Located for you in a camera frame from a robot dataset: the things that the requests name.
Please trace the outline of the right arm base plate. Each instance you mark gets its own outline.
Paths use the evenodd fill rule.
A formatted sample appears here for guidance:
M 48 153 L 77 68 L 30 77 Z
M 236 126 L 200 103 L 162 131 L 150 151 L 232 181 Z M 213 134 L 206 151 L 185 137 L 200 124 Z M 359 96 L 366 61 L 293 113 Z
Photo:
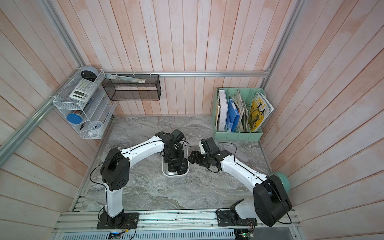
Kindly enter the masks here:
M 255 227 L 258 225 L 256 219 L 241 219 L 234 210 L 216 210 L 216 216 L 219 227 L 230 226 L 249 226 Z

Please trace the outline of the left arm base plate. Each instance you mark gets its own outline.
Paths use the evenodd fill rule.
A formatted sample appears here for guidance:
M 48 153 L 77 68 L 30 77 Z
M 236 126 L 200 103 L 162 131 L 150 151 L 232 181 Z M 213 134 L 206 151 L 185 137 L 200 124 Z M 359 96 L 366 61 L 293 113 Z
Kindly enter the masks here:
M 97 225 L 98 230 L 110 229 L 136 229 L 139 221 L 139 213 L 123 213 L 116 217 L 110 217 L 106 212 L 100 215 Z

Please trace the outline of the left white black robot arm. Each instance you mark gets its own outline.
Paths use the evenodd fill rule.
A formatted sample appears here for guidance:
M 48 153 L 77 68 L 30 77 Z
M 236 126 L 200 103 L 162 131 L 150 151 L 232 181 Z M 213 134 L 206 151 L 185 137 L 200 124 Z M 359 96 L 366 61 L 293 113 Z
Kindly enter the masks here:
M 113 148 L 109 151 L 100 169 L 107 192 L 105 210 L 108 217 L 113 219 L 124 212 L 123 187 L 129 181 L 130 169 L 147 157 L 161 154 L 167 171 L 172 176 L 185 175 L 189 171 L 184 139 L 184 134 L 176 129 L 172 133 L 159 132 L 149 140 L 128 149 Z

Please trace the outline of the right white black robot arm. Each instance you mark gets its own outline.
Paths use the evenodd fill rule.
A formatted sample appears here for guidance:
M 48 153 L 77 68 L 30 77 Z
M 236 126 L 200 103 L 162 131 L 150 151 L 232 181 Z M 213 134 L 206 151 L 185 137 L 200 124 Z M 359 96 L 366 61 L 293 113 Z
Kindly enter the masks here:
M 240 200 L 232 206 L 235 217 L 242 220 L 259 218 L 263 224 L 272 227 L 281 218 L 289 216 L 292 203 L 289 199 L 290 183 L 280 172 L 269 175 L 259 173 L 236 158 L 235 153 L 220 149 L 213 138 L 199 142 L 199 151 L 193 151 L 188 157 L 191 164 L 204 168 L 216 167 L 233 176 L 253 194 L 253 201 Z

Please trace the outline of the black mouse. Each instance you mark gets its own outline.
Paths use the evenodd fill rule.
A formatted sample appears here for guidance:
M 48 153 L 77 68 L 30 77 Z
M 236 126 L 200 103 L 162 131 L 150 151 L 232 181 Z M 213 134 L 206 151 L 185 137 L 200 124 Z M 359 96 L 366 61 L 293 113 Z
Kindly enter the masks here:
M 178 175 L 184 175 L 189 169 L 188 161 L 186 158 L 181 160 L 181 164 L 178 166 L 177 173 Z
M 170 173 L 176 173 L 178 171 L 179 166 L 180 166 L 179 162 L 168 163 L 168 171 Z

